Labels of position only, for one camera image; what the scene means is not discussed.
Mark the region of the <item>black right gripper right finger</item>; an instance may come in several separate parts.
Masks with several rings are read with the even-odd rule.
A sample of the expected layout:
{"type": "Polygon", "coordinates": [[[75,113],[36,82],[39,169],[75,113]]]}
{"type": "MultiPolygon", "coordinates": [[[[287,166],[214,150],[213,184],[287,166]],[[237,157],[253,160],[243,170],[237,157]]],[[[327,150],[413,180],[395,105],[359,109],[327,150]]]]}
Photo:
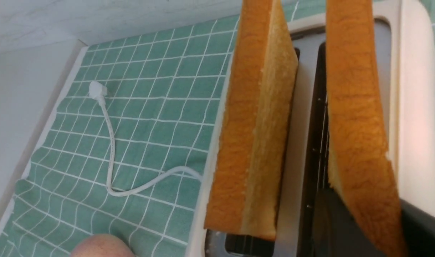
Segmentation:
{"type": "Polygon", "coordinates": [[[435,257],[435,217],[401,200],[401,221],[409,257],[435,257]]]}

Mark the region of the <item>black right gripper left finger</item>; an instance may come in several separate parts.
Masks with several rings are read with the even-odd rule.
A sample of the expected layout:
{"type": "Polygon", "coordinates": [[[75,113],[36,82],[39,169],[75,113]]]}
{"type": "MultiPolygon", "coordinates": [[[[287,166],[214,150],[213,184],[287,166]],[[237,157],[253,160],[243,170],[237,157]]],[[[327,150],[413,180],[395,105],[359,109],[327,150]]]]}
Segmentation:
{"type": "Polygon", "coordinates": [[[316,194],[312,241],[315,257],[382,256],[332,189],[321,189],[316,194]]]}

